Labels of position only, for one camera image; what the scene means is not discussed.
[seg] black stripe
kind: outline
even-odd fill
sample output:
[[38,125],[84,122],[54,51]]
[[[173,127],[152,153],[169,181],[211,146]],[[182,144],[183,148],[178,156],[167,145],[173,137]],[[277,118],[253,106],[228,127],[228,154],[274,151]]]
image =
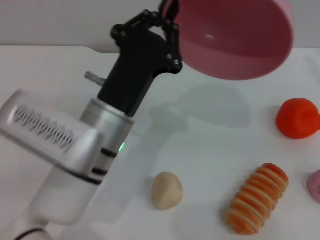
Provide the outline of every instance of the black stripe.
[[105,148],[102,148],[101,149],[101,153],[102,154],[104,154],[104,155],[107,155],[107,156],[109,156],[109,157],[111,157],[111,158],[116,158],[116,156],[118,155],[118,153],[114,153],[114,152],[112,152],[112,151],[109,151],[108,149],[105,149]]
[[14,240],[21,240],[21,239],[25,238],[26,236],[33,234],[33,233],[36,233],[36,232],[45,232],[45,231],[41,228],[35,228],[32,230],[26,231],[25,233],[21,234],[20,236],[18,236]]
[[78,173],[75,173],[75,172],[72,172],[66,168],[63,169],[64,171],[66,171],[67,173],[71,174],[72,176],[78,178],[78,179],[82,179],[88,183],[91,183],[91,184],[94,184],[94,185],[100,185],[102,183],[101,180],[96,180],[96,179],[93,179],[91,177],[88,177],[88,176],[85,176],[85,175],[81,175],[81,174],[78,174]]
[[100,168],[94,168],[94,169],[92,169],[92,172],[93,172],[94,174],[102,175],[102,176],[105,176],[105,175],[107,175],[107,173],[108,173],[108,171],[103,170],[103,169],[100,169]]

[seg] white table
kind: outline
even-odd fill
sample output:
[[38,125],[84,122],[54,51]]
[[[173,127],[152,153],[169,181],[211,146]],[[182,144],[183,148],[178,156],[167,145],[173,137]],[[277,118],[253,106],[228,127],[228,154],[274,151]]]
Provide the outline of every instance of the white table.
[[[86,71],[106,77],[118,55],[85,47],[0,47],[0,104],[17,89],[79,117],[99,87]],[[320,132],[303,140],[282,136],[279,106],[307,98],[320,108],[320,49],[294,49],[274,73],[227,81],[184,65],[156,78],[134,117],[123,151],[84,219],[60,240],[237,240],[223,211],[249,174],[274,163],[290,184],[276,210],[252,240],[318,240],[320,204],[306,188],[320,169]],[[0,228],[31,201],[50,170],[44,161],[0,139]],[[167,211],[150,202],[153,177],[167,171],[183,185],[181,204]]]

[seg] robotic arm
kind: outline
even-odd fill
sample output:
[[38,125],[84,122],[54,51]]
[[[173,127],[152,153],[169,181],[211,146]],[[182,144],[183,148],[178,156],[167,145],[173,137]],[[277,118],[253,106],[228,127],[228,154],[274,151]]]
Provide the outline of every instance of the robotic arm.
[[[159,12],[145,10],[113,27],[119,59],[107,79],[87,72],[102,89],[80,121],[20,90],[0,109],[0,132],[54,165],[29,208],[0,232],[0,240],[50,240],[49,223],[72,225],[82,217],[153,80],[182,69],[178,12],[178,0],[163,0]],[[149,31],[152,27],[162,27],[166,40]]]
[[[179,52],[179,11],[174,0],[163,18],[166,1],[159,12],[144,10],[123,25],[115,25],[111,36],[120,48],[120,57],[104,82],[98,99],[133,117],[151,83],[160,74],[177,74],[182,69]],[[162,27],[167,41],[149,31]]]

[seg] silver cylinder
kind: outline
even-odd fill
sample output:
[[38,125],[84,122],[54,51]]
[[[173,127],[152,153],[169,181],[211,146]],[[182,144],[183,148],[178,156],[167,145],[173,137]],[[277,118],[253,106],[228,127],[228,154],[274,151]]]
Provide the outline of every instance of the silver cylinder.
[[107,173],[134,121],[122,111],[99,99],[91,99],[80,120],[103,134],[101,154],[94,167],[96,173]]

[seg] white surface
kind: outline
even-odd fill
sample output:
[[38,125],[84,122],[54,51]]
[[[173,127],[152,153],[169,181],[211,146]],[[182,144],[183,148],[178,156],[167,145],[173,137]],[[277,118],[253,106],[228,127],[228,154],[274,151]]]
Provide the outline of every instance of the white surface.
[[[110,37],[144,9],[156,11],[161,0],[1,0],[0,45],[86,46],[115,52]],[[320,1],[291,0],[295,46],[320,48]]]
[[[17,89],[79,117],[99,87],[83,78],[108,75],[116,54],[84,47],[0,47],[0,104]],[[85,218],[60,240],[240,240],[223,225],[223,211],[249,174],[274,163],[290,184],[252,240],[318,240],[320,207],[306,178],[320,169],[320,132],[290,140],[276,129],[279,106],[307,98],[320,107],[320,49],[294,49],[276,72],[255,80],[226,81],[184,66],[159,76],[139,111],[123,151]],[[0,228],[30,202],[50,167],[3,138],[0,141]],[[157,211],[150,185],[158,173],[176,174],[184,197]]]

